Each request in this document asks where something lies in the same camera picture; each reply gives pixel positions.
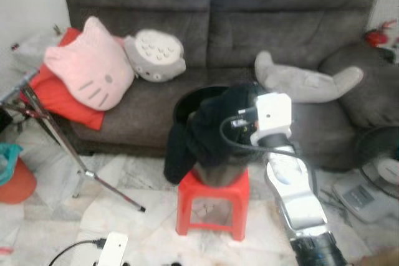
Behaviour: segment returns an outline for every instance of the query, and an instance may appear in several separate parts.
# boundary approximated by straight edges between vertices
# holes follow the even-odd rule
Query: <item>electric fan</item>
[[[359,169],[333,185],[333,191],[361,221],[399,218],[399,127],[375,128],[357,142]]]

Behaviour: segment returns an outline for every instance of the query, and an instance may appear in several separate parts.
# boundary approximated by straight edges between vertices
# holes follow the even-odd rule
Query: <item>sofa backrest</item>
[[[187,67],[206,65],[210,0],[66,0],[72,27],[97,16],[115,35],[158,29],[184,45]]]
[[[275,62],[316,69],[359,40],[373,0],[211,0],[209,67],[252,66],[261,50]]]
[[[90,15],[116,35],[154,28],[177,36],[187,67],[252,67],[261,50],[316,69],[358,41],[373,0],[67,0],[72,26]]]

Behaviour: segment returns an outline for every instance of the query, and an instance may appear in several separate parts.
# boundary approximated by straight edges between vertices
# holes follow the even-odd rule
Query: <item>white wall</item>
[[[399,0],[377,0],[367,27],[371,29],[392,19],[399,22]]]
[[[378,0],[368,28],[399,17],[399,0]],[[9,47],[54,24],[69,25],[65,0],[0,0],[0,93],[21,75],[12,71]]]

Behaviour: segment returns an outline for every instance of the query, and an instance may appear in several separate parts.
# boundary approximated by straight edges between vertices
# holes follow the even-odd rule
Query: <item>sofa armrest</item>
[[[363,80],[339,99],[352,122],[361,127],[399,126],[399,67],[362,42],[326,58],[319,71],[333,75],[351,65],[364,72]]]

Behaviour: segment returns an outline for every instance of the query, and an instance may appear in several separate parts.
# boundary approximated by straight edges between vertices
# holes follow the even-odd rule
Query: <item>red plastic stool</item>
[[[189,172],[180,182],[178,188],[178,210],[176,231],[179,235],[187,235],[188,229],[211,229],[231,232],[233,239],[242,241],[245,238],[249,202],[248,170],[236,182],[223,188],[212,188],[204,185],[192,172]],[[233,226],[217,224],[192,224],[191,205],[196,197],[217,197],[231,201],[233,206]]]

